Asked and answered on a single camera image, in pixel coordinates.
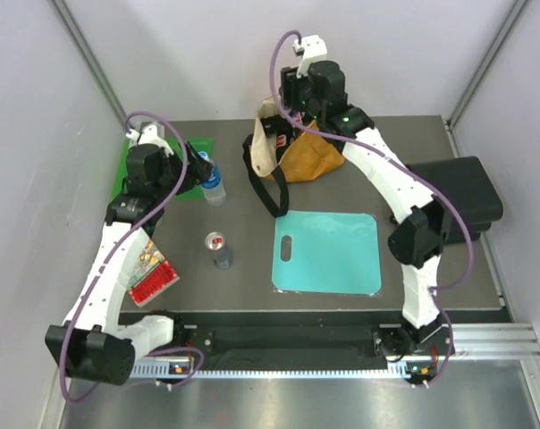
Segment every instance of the bag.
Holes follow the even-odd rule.
[[[295,119],[303,121],[300,115]],[[309,128],[317,130],[315,121]],[[280,116],[272,98],[262,102],[254,121],[254,134],[242,143],[242,159],[252,188],[273,217],[288,213],[288,182],[312,181],[343,164],[343,156],[321,137],[293,129]],[[280,189],[278,206],[260,178],[274,179]]]

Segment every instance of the brown bag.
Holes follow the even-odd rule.
[[[287,182],[312,181],[343,164],[343,156],[321,137],[302,132],[291,144],[286,134],[268,133],[262,121],[279,115],[272,98],[262,102],[254,122],[254,134],[247,137],[243,146],[243,159],[249,172],[252,187],[274,217],[288,213],[290,196]],[[309,128],[317,130],[316,122]],[[274,179],[280,188],[278,206],[268,194],[260,178]]]

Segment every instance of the black bag strap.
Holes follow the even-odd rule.
[[[290,205],[288,182],[286,181],[286,177],[284,176],[284,171],[282,170],[282,167],[280,165],[278,165],[272,171],[272,176],[274,177],[274,180],[276,181],[276,183],[278,184],[278,188],[280,189],[280,206],[278,206],[266,190],[264,183],[262,182],[260,177],[254,172],[254,170],[252,170],[252,158],[250,157],[252,138],[253,135],[250,134],[248,137],[246,137],[244,143],[242,143],[242,149],[244,151],[242,154],[242,159],[244,160],[244,165],[246,165],[246,169],[249,172],[250,184],[252,185],[252,188],[254,188],[258,197],[264,203],[264,205],[273,217],[284,216],[288,213],[288,206]]]

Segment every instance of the plastic bottle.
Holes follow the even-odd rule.
[[[226,200],[226,191],[224,190],[223,179],[220,177],[218,167],[208,157],[207,152],[198,152],[198,154],[215,167],[208,180],[200,184],[202,192],[205,194],[205,200],[212,206],[220,206]]]

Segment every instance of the green tray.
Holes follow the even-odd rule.
[[[169,146],[173,148],[174,152],[177,155],[181,154],[181,148],[177,143],[177,139],[165,140],[169,144]],[[121,152],[121,157],[119,158],[119,166],[117,168],[117,174],[115,175],[113,190],[111,192],[111,199],[115,198],[119,194],[119,192],[121,192],[123,179],[127,175],[127,165],[125,165],[125,159],[127,158],[127,152],[129,151],[129,142],[130,141],[126,139],[123,143],[123,151]],[[213,140],[209,137],[189,139],[189,143],[195,148],[195,150],[197,150],[197,152],[207,152],[208,156],[211,156],[213,153]],[[177,195],[174,199],[179,201],[189,201],[205,199],[205,196],[203,195],[200,186],[195,186],[194,189],[191,189],[182,195]]]

